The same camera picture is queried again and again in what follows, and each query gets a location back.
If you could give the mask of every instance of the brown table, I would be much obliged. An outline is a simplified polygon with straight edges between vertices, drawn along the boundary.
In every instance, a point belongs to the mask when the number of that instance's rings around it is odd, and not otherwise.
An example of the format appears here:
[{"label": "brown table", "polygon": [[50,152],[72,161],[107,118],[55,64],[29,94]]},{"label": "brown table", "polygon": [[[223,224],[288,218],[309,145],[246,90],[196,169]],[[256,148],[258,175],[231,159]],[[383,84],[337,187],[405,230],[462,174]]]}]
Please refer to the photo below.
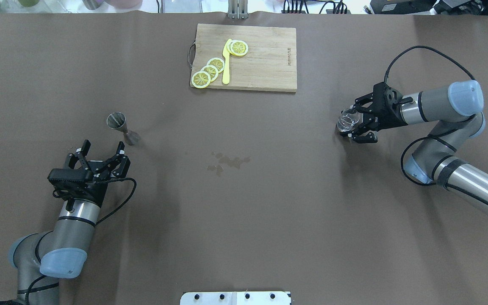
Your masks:
[{"label": "brown table", "polygon": [[[96,229],[61,303],[176,305],[184,291],[292,292],[295,305],[488,304],[488,216],[399,169],[432,123],[357,145],[337,114],[425,44],[474,73],[488,119],[488,17],[251,14],[296,27],[298,92],[189,87],[197,23],[225,14],[0,15],[0,299],[16,293],[15,239],[51,230],[62,202],[46,180],[70,147],[112,155],[113,111],[142,137],[127,147],[139,185]],[[466,80],[428,51],[395,64],[404,93]],[[221,176],[212,153],[250,157]],[[457,153],[488,172],[488,125]],[[126,197],[111,186],[101,214]]]}]

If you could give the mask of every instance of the lemon slice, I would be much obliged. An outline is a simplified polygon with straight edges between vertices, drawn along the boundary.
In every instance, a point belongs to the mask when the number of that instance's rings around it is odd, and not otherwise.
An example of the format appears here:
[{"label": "lemon slice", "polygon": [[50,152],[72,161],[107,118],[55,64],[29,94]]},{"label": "lemon slice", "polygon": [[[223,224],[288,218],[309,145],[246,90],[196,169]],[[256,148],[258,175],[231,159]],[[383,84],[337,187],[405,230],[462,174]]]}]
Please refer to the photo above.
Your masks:
[{"label": "lemon slice", "polygon": [[248,53],[248,44],[242,40],[233,40],[229,45],[229,53],[234,56],[244,56]]},{"label": "lemon slice", "polygon": [[203,89],[208,87],[211,83],[211,78],[208,72],[199,71],[191,77],[191,84],[195,88]]},{"label": "lemon slice", "polygon": [[207,64],[204,66],[201,71],[205,71],[211,76],[211,82],[215,81],[217,76],[219,75],[219,72],[217,71],[216,66],[213,66],[211,64]]},{"label": "lemon slice", "polygon": [[208,61],[207,66],[214,66],[217,69],[217,73],[221,73],[223,71],[223,68],[225,68],[225,62],[223,61],[222,58],[211,58],[211,60]]}]

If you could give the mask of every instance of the metal jigger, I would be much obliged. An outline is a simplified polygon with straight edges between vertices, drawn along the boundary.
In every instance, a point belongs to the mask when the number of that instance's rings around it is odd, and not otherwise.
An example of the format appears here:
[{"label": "metal jigger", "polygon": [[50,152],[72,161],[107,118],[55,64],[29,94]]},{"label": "metal jigger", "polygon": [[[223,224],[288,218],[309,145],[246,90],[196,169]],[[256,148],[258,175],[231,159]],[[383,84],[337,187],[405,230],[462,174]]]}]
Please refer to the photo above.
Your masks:
[{"label": "metal jigger", "polygon": [[125,115],[122,112],[113,112],[107,117],[107,125],[112,129],[124,133],[124,141],[127,145],[135,145],[141,139],[139,135],[128,129]]}]

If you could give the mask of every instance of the metal hinge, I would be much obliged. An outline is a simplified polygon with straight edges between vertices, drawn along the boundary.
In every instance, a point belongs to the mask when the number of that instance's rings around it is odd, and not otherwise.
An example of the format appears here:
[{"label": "metal hinge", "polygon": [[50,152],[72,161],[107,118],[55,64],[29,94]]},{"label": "metal hinge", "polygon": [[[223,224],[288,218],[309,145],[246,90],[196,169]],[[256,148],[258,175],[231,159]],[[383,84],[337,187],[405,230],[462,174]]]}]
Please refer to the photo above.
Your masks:
[{"label": "metal hinge", "polygon": [[229,19],[248,19],[248,0],[229,0]]}]

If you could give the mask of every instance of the light blue cap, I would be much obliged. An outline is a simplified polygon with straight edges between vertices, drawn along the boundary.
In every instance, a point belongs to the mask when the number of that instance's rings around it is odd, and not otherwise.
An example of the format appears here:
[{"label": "light blue cap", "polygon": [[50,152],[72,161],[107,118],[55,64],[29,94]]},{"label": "light blue cap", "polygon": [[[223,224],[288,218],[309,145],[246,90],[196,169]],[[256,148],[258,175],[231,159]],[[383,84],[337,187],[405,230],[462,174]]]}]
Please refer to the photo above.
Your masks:
[{"label": "light blue cap", "polygon": [[11,264],[11,266],[13,266],[14,268],[18,269],[18,267],[14,263],[14,253],[16,252],[16,249],[18,248],[18,246],[20,245],[20,243],[22,241],[24,241],[24,239],[26,239],[27,237],[30,237],[32,235],[35,235],[35,234],[37,234],[37,233],[33,233],[33,234],[26,235],[24,237],[21,237],[19,239],[16,239],[16,241],[14,243],[12,243],[10,249],[8,250],[8,254],[7,254],[7,259],[8,259],[8,262]]},{"label": "light blue cap", "polygon": [[79,248],[60,248],[46,253],[41,259],[40,272],[56,278],[75,278],[82,271],[87,253]]},{"label": "light blue cap", "polygon": [[447,89],[447,98],[453,109],[461,116],[471,116],[483,110],[483,92],[477,81],[452,83]]},{"label": "light blue cap", "polygon": [[430,179],[427,174],[424,173],[424,171],[419,167],[417,162],[415,162],[415,159],[413,156],[408,159],[408,161],[404,164],[404,171],[416,178],[417,180],[421,181],[422,183],[430,183],[432,182],[432,179]]},{"label": "light blue cap", "polygon": [[473,135],[471,135],[469,138],[470,139],[474,139],[475,137],[477,137],[478,135],[481,135],[482,132],[485,130],[485,125],[486,125],[486,121],[485,121],[485,116],[483,116],[483,122],[482,122],[482,126],[480,127],[480,129],[478,131],[476,131],[476,133],[474,133]]}]

